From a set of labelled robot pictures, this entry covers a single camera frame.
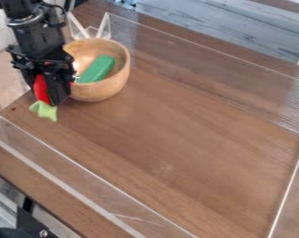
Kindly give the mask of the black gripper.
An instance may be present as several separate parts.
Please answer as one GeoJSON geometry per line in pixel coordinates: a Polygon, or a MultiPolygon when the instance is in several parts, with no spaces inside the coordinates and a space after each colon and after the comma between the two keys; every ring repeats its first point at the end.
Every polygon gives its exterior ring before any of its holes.
{"type": "Polygon", "coordinates": [[[57,106],[70,96],[75,72],[73,57],[62,49],[66,22],[57,15],[9,15],[6,24],[17,42],[7,46],[11,66],[21,71],[29,88],[37,75],[43,76],[49,104],[57,106]]]}

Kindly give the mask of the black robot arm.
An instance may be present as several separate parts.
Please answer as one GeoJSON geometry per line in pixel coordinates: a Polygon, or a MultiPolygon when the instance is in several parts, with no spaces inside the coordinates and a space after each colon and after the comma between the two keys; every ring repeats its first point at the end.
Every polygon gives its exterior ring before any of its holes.
{"type": "Polygon", "coordinates": [[[15,43],[7,45],[10,64],[17,69],[37,100],[59,105],[70,96],[74,58],[63,50],[66,11],[43,0],[0,0],[15,43]]]}

